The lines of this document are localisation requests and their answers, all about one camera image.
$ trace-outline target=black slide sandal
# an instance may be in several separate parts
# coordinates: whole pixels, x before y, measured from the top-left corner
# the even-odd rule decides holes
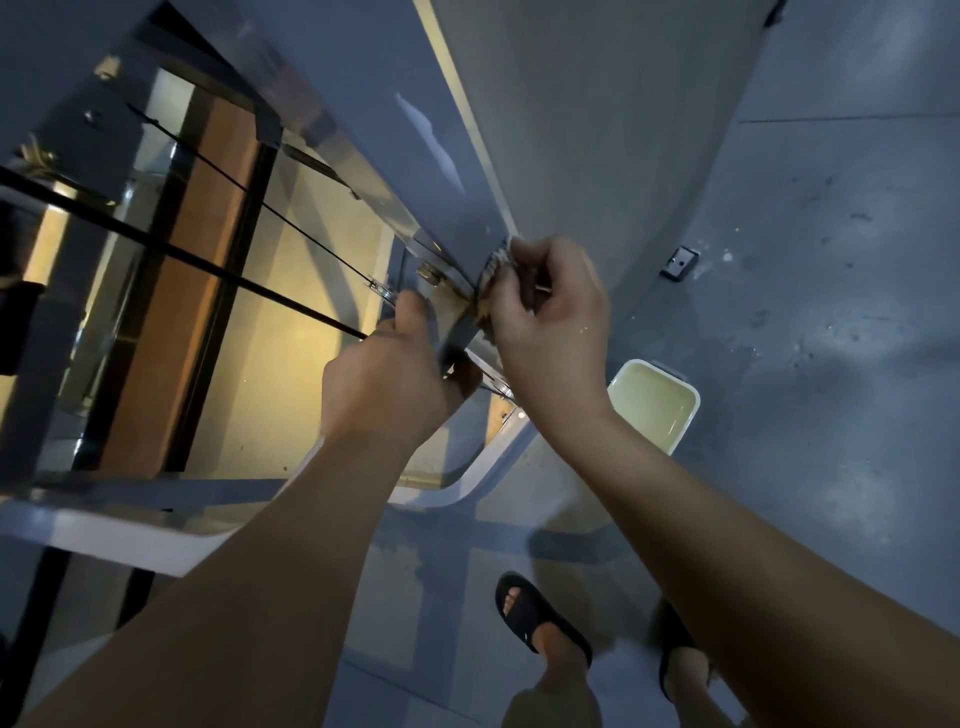
[[[670,667],[670,654],[677,649],[677,647],[692,647],[693,649],[700,649],[700,647],[693,641],[693,635],[687,631],[684,622],[680,619],[680,615],[677,614],[677,610],[674,609],[673,605],[669,602],[666,603],[660,619],[660,634],[663,641],[663,654],[660,656],[660,690],[663,692],[663,697],[670,700],[670,696],[666,694],[666,687],[663,684],[663,681],[666,679],[666,671]],[[710,664],[710,673],[707,679],[708,684],[712,677],[713,664]]]
[[[504,615],[503,605],[507,601],[508,592],[513,587],[519,587],[520,594],[514,600],[514,606],[510,610],[510,614]],[[552,622],[584,651],[587,656],[587,667],[590,667],[593,662],[593,649],[590,647],[590,643],[570,622],[561,617],[557,610],[550,606],[546,597],[529,580],[518,573],[507,571],[497,582],[494,599],[496,600],[497,613],[510,627],[510,631],[530,647],[532,652],[537,652],[533,645],[534,630],[541,624]]]

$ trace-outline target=plastic container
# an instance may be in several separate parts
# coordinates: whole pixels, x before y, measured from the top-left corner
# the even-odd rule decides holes
[[[631,359],[607,387],[613,409],[668,455],[700,409],[700,393],[660,367]]]

